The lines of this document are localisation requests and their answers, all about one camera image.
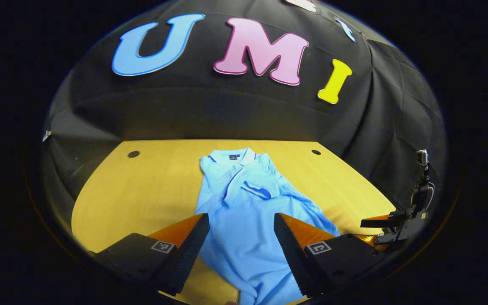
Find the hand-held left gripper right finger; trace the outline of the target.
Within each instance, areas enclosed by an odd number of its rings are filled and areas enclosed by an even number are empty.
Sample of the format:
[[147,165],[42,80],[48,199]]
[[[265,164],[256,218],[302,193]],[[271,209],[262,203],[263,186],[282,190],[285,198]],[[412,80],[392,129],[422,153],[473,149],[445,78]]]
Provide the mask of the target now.
[[285,213],[274,232],[300,292],[309,298],[356,286],[387,259],[385,251],[355,234],[333,234]]

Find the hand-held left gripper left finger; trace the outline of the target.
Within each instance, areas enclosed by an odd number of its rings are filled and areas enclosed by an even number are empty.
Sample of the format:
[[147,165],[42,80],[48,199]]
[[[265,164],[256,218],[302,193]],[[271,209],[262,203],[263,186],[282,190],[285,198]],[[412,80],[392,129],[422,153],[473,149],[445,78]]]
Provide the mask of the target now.
[[209,233],[207,213],[186,218],[148,236],[131,233],[89,255],[125,282],[180,294]]

